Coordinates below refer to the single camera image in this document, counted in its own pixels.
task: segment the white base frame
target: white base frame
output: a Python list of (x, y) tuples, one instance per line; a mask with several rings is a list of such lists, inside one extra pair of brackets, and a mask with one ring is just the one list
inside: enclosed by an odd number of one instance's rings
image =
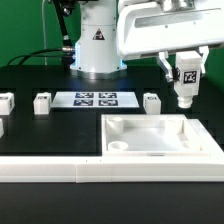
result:
[(191, 120), (190, 123), (210, 149), (209, 154), (163, 157), (2, 156), (0, 182), (224, 181), (223, 151), (198, 120)]

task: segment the dark green background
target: dark green background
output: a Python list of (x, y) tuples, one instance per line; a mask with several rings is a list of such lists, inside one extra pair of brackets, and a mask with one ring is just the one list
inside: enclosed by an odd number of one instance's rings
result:
[[(46, 3), (45, 13), (47, 47), (61, 47), (61, 34), (53, 5)], [(69, 35), (75, 42), (80, 36), (79, 8), (72, 17), (66, 18), (66, 24)], [(1, 1), (0, 31), (0, 66), (6, 65), (15, 56), (43, 49), (42, 0)], [(44, 64), (44, 60), (34, 58), (27, 64)], [(50, 58), (48, 64), (60, 64), (60, 59)], [(156, 62), (153, 58), (128, 64), (142, 66), (155, 65)], [(211, 50), (206, 68), (209, 79), (224, 91), (224, 49)]]

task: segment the white tray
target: white tray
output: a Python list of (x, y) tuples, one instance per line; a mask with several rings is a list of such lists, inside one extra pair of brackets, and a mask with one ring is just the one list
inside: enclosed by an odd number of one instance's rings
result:
[(211, 156), (214, 147), (199, 132), (207, 131), (184, 115), (103, 115), (102, 151), (104, 156)]

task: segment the black table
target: black table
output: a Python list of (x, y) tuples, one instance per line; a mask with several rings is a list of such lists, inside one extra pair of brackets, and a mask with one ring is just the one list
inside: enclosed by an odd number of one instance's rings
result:
[[(134, 91), (138, 109), (54, 109), (34, 116), (38, 92)], [(177, 107), (172, 84), (157, 67), (129, 68), (128, 76), (91, 81), (59, 66), (0, 69), (0, 92), (13, 92), (16, 107), (1, 116), (6, 134), (0, 156), (100, 156), (101, 114), (142, 114), (143, 94), (157, 93), (162, 114), (199, 119), (224, 148), (224, 94), (201, 80), (191, 109)], [(0, 184), (1, 223), (224, 223), (223, 183)]]

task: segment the small white block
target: small white block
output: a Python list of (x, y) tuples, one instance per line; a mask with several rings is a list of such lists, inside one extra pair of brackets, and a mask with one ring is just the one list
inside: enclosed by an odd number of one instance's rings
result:
[(145, 108), (146, 114), (148, 115), (161, 114), (161, 101), (157, 94), (144, 94), (143, 106)]
[(201, 56), (196, 51), (176, 54), (178, 81), (174, 82), (174, 90), (178, 95), (178, 106), (181, 108), (190, 108), (193, 96), (198, 95), (201, 60)]
[(34, 114), (49, 114), (51, 109), (51, 93), (38, 93), (33, 101)]
[(4, 134), (3, 121), (2, 119), (0, 119), (0, 138), (2, 137), (3, 134)]
[(13, 93), (0, 94), (0, 115), (9, 115), (15, 106)]

